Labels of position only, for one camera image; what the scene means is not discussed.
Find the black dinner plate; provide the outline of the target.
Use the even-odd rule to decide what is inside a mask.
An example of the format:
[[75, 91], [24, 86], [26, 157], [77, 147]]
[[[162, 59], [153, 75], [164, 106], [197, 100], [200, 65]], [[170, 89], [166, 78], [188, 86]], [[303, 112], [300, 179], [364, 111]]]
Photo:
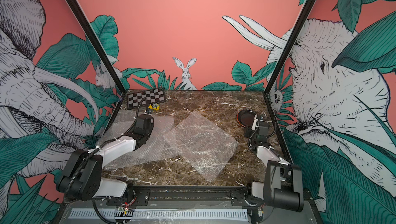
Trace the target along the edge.
[[252, 127], [255, 115], [256, 112], [249, 109], [239, 111], [239, 121], [241, 126], [244, 128]]

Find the pink bubble bundle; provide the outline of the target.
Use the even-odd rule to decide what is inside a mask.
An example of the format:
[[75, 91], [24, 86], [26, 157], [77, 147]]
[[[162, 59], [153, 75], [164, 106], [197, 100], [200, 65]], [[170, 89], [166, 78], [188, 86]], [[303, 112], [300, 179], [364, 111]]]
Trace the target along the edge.
[[104, 168], [114, 170], [178, 156], [178, 153], [164, 138], [164, 135], [175, 127], [174, 118], [172, 116], [154, 116], [154, 120], [154, 129], [146, 144], [117, 158]]

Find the bubble plate bundle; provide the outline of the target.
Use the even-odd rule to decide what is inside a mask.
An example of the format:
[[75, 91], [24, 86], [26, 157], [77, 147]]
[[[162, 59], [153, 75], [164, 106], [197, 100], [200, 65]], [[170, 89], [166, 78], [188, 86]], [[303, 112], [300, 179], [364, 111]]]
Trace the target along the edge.
[[166, 133], [164, 139], [209, 182], [223, 170], [238, 144], [232, 135], [198, 111]]

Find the clear bubble wrap sheet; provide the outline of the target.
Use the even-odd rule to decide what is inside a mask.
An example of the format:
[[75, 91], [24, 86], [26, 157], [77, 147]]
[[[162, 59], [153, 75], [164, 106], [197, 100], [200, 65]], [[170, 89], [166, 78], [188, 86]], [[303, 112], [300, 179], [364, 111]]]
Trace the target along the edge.
[[107, 129], [103, 136], [97, 141], [97, 146], [103, 144], [105, 141], [118, 138], [125, 133], [134, 123], [136, 111], [121, 109], [112, 125]]

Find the orange dinner plate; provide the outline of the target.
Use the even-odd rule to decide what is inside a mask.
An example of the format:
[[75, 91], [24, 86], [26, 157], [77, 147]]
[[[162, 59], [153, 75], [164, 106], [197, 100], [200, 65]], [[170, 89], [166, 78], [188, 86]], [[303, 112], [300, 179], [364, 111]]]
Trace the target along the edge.
[[241, 125], [241, 124], [240, 124], [240, 121], [239, 121], [239, 112], [238, 112], [237, 115], [236, 115], [236, 120], [237, 120], [238, 125]]

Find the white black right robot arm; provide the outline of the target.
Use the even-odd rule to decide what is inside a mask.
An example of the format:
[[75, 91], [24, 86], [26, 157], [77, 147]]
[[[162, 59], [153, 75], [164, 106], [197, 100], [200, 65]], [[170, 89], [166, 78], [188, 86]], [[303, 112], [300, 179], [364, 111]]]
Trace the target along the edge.
[[246, 124], [248, 148], [266, 165], [265, 181], [251, 184], [250, 205], [266, 205], [302, 212], [304, 205], [301, 168], [283, 159], [268, 142], [269, 124], [263, 115], [254, 115]]

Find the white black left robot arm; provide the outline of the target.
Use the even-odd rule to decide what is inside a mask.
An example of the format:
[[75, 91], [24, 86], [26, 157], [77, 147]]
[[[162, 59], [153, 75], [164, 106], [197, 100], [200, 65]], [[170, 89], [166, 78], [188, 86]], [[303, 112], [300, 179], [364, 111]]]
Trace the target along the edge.
[[64, 203], [104, 197], [122, 202], [134, 199], [133, 187], [120, 180], [102, 177], [102, 169], [117, 158], [146, 144], [154, 128], [154, 118], [143, 114], [135, 118], [132, 129], [91, 150], [74, 151], [62, 172], [56, 189], [64, 193]]

